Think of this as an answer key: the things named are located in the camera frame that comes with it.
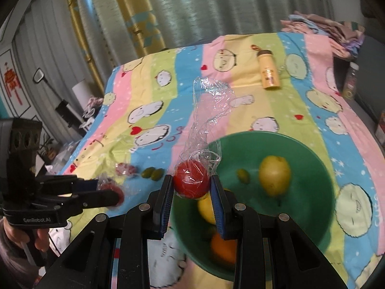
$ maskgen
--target box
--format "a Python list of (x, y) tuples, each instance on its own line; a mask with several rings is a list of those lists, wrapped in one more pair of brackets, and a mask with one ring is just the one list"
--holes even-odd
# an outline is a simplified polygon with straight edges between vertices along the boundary
[(381, 113), (379, 126), (377, 127), (375, 135), (385, 150), (385, 110), (383, 110)]

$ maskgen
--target pile of clothes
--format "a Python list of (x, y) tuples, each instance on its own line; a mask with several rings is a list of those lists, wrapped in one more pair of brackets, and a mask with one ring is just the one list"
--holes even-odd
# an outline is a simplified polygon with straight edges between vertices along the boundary
[(321, 34), (328, 36), (336, 57), (348, 61), (358, 56), (364, 40), (365, 28), (354, 22), (336, 22), (316, 14), (302, 14), (295, 11), (289, 20), (282, 20), (283, 32)]
[(103, 98), (97, 98), (91, 96), (88, 100), (88, 104), (83, 111), (82, 118), (84, 123), (79, 126), (79, 128), (86, 128), (89, 130), (92, 124), (95, 121), (96, 116), (99, 114), (100, 109), (102, 108)]

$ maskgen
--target screw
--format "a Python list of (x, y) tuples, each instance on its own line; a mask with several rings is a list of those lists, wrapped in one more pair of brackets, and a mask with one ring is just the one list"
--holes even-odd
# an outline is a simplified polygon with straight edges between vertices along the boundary
[(95, 220), (98, 223), (104, 222), (106, 218), (107, 218), (106, 214), (98, 214), (95, 216)]
[(244, 211), (246, 210), (246, 206), (243, 204), (243, 203), (237, 203), (236, 205), (234, 205), (235, 209), (237, 211)]
[(139, 210), (141, 211), (147, 211), (151, 206), (148, 204), (148, 203), (142, 203), (140, 206), (139, 206)]
[(283, 222), (287, 222), (290, 219), (290, 216), (286, 213), (281, 213), (278, 215), (278, 218)]

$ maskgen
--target folded cloth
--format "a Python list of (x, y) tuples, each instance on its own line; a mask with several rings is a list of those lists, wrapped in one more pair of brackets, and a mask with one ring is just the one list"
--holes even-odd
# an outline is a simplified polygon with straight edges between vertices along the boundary
[[(303, 33), (303, 34), (314, 34), (313, 30), (311, 30), (306, 24), (301, 22), (291, 22), (291, 21), (281, 21), (281, 24), (284, 26), (284, 28), (281, 29), (281, 31), (286, 33)], [(345, 49), (342, 45), (340, 45), (338, 42), (333, 40), (329, 37), (330, 46), (333, 49), (333, 55), (335, 57), (338, 57), (340, 59), (344, 59), (347, 61), (351, 61), (353, 59), (353, 56), (350, 54), (350, 52)]]
[(295, 15), (301, 16), (314, 22), (317, 27), (325, 32), (328, 32), (331, 37), (339, 43), (348, 43), (351, 40), (358, 40), (358, 38), (362, 35), (363, 32), (359, 30), (352, 30), (351, 28), (330, 20), (328, 18), (316, 15), (316, 14), (302, 14), (298, 11), (294, 12)]
[(351, 55), (358, 57), (359, 48), (363, 44), (364, 35), (362, 35), (358, 40), (352, 40), (349, 43), (344, 43), (342, 46), (347, 49)]
[(320, 29), (312, 20), (305, 18), (302, 14), (291, 14), (289, 20), (292, 22), (302, 22), (306, 24), (314, 34), (322, 34), (324, 36), (330, 36), (327, 32)]
[(282, 29), (283, 32), (287, 33), (305, 33), (305, 34), (313, 34), (313, 30), (309, 28), (308, 25), (305, 23), (301, 23), (298, 21), (292, 22), (292, 21), (281, 21), (282, 26), (284, 28)]
[(361, 26), (360, 24), (356, 23), (355, 21), (340, 21), (340, 24), (344, 25), (345, 27), (351, 29), (351, 30), (358, 30), (359, 32), (364, 33), (365, 27)]

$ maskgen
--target person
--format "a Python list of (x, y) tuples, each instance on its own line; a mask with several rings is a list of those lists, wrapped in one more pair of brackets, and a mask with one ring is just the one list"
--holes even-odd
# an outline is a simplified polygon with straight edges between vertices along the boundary
[[(49, 246), (49, 229), (37, 229), (35, 247), (47, 252)], [(12, 227), (4, 217), (0, 220), (0, 256), (9, 273), (22, 287), (31, 289), (39, 276), (39, 267), (32, 266), (23, 250), (22, 243), (29, 242), (28, 235)]]

